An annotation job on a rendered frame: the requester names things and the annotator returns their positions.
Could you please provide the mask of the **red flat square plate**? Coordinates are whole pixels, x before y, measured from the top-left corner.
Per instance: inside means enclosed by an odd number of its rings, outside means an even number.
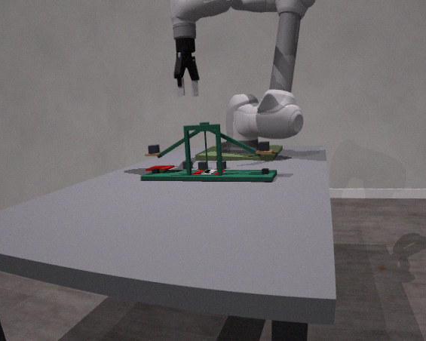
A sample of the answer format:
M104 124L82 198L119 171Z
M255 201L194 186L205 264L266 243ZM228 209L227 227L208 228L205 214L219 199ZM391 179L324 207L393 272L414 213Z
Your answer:
M174 165L161 165L161 166L154 166L151 168L146 169L146 171L152 171L153 169L160 169L160 170L169 170L172 167L174 167Z

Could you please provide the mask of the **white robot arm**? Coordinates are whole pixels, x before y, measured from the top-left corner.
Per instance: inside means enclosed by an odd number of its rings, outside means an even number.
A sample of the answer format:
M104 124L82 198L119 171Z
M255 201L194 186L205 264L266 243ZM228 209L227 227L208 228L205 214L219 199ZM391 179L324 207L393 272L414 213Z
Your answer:
M252 94L230 99L227 136L258 151L258 137L286 139L302 129L302 111L291 90L300 21L314 3L315 0L170 0L174 40L196 39L196 21L225 13L230 7L238 11L277 12L280 17L270 88L259 103Z

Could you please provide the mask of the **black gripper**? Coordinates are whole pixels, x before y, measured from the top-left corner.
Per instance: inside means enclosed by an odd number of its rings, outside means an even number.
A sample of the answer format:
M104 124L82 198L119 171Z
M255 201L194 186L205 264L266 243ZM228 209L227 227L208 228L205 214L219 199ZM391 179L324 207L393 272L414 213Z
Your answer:
M195 57L192 57L192 53L194 52L194 38L178 38L176 40L176 64L174 69L174 78L176 78L177 96L185 96L183 78L185 68L188 69L188 73L191 77L192 97L198 96L199 75L195 62Z

